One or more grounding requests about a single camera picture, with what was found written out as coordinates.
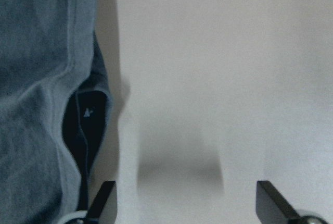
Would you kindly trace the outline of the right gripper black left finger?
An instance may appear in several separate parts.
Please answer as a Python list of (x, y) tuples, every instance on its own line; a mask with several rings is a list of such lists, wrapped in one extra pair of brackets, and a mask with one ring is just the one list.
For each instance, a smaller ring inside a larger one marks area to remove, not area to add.
[(116, 222), (116, 182), (105, 181), (97, 192), (85, 216), (85, 223)]

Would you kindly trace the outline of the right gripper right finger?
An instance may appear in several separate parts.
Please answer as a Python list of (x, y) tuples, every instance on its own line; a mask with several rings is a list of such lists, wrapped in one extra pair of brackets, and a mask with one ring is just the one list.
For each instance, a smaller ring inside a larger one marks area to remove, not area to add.
[(256, 215), (262, 224), (298, 223), (300, 215), (270, 181), (258, 181)]

